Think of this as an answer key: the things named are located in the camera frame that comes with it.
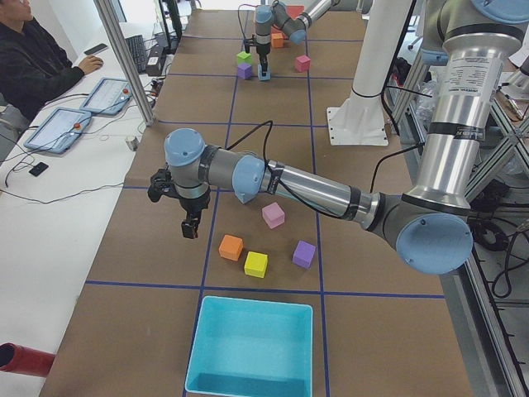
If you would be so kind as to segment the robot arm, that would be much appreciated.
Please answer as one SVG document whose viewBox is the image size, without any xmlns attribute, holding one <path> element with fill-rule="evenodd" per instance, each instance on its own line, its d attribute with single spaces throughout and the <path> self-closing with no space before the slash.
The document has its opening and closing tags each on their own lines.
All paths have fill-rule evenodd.
<svg viewBox="0 0 529 397">
<path fill-rule="evenodd" d="M 525 1 L 428 1 L 420 51 L 447 59 L 441 93 L 426 141 L 411 147 L 418 174 L 407 176 L 398 136 L 382 125 L 383 88 L 399 52 L 413 1 L 376 1 L 350 92 L 317 131 L 320 161 L 329 177 L 272 158 L 284 129 L 263 122 L 227 147 L 207 144 L 181 127 L 164 139 L 164 166 L 150 180 L 150 196 L 177 199 L 179 230 L 196 237 L 214 190 L 249 203 L 259 194 L 292 199 L 319 215 L 355 222 L 400 260 L 425 274 L 459 268 L 474 245 L 466 216 L 469 182 L 492 110 L 499 77 L 528 25 Z M 405 177 L 403 183 L 399 177 Z"/>
<path fill-rule="evenodd" d="M 294 44 L 300 44 L 307 36 L 308 29 L 329 11 L 356 11 L 366 14 L 372 1 L 318 0 L 296 17 L 289 16 L 287 6 L 280 1 L 271 5 L 259 5 L 254 13 L 255 33 L 245 40 L 245 49 L 256 48 L 261 73 L 268 71 L 268 55 L 271 50 L 272 27 L 279 29 Z"/>
</svg>

